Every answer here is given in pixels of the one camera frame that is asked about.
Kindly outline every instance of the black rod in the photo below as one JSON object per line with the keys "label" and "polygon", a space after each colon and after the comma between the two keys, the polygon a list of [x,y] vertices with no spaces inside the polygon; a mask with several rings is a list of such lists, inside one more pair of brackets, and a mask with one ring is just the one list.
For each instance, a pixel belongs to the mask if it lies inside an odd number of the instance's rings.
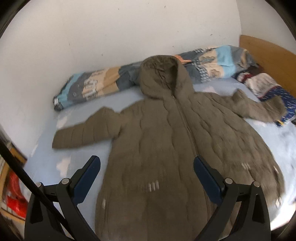
{"label": "black rod", "polygon": [[4,158],[10,168],[16,173],[19,179],[27,186],[27,188],[34,194],[40,202],[58,219],[58,221],[70,232],[67,220],[56,209],[53,203],[45,196],[45,194],[36,186],[29,175],[24,171],[15,157],[11,154],[6,145],[0,141],[0,155]]}

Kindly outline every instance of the red object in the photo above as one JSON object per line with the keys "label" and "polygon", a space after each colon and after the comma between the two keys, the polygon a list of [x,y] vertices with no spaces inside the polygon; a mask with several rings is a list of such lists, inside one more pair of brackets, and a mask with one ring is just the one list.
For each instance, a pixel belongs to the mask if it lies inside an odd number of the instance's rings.
{"label": "red object", "polygon": [[15,213],[23,218],[26,218],[28,203],[26,200],[13,199],[10,196],[6,197],[6,205]]}
{"label": "red object", "polygon": [[20,191],[19,178],[13,171],[9,173],[8,187],[13,197],[16,197],[18,200],[25,200]]}

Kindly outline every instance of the light blue bed sheet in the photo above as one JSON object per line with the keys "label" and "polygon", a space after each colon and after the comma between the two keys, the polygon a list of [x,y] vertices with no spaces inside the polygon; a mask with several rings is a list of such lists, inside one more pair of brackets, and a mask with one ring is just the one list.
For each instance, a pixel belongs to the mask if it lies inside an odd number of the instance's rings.
{"label": "light blue bed sheet", "polygon": [[[204,84],[194,85],[196,91],[215,92],[224,96],[232,95],[237,88],[242,89],[249,98],[258,101],[245,85],[232,78],[217,79]],[[57,118],[49,120],[24,167],[34,182],[40,181],[44,185],[50,185],[58,183],[62,178],[71,177],[92,155],[97,155],[101,159],[101,171],[96,177],[85,201],[78,205],[80,212],[93,230],[96,199],[106,170],[111,150],[111,141],[106,140],[79,149],[53,150],[51,146],[54,134],[57,129],[85,121],[91,114],[103,106],[110,107],[115,111],[121,111],[143,97],[140,89],[133,87],[63,110]],[[284,205],[292,203],[296,197],[296,127],[291,123],[283,128],[278,128],[273,123],[265,124],[250,119],[246,119],[246,121],[261,135],[269,146],[284,175],[285,195],[281,197],[281,200],[277,201],[277,204],[274,203],[269,207],[269,214],[272,220]],[[30,192],[28,189],[23,184],[21,184],[21,189],[24,196],[29,199]]]}

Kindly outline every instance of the folded clothing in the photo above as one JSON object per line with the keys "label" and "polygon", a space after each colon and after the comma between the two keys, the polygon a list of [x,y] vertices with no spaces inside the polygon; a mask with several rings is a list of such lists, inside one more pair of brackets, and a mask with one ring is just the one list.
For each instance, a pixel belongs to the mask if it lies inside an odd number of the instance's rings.
{"label": "folded clothing", "polygon": [[[228,78],[256,65],[246,49],[234,46],[209,47],[175,55],[185,66],[193,84],[213,78]],[[128,89],[138,84],[141,62],[72,75],[53,98],[54,109],[69,106]]]}
{"label": "folded clothing", "polygon": [[237,75],[236,79],[245,84],[260,101],[266,101],[274,96],[279,96],[285,104],[287,114],[282,116],[280,120],[277,120],[275,122],[276,125],[283,126],[288,120],[293,120],[296,112],[296,99],[270,75],[266,73],[253,75],[250,72],[242,72]]}

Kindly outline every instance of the jacket's right sleeve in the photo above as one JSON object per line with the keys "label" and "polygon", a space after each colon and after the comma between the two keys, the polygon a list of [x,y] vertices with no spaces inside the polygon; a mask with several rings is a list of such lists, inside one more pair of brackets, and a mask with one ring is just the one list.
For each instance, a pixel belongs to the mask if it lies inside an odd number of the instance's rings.
{"label": "jacket's right sleeve", "polygon": [[238,89],[233,96],[225,96],[223,99],[227,107],[243,118],[251,118],[263,122],[274,122],[285,116],[287,110],[281,97],[275,96],[264,102],[256,102]]}
{"label": "jacket's right sleeve", "polygon": [[118,136],[123,123],[121,114],[103,107],[84,123],[58,130],[52,148],[77,148]]}

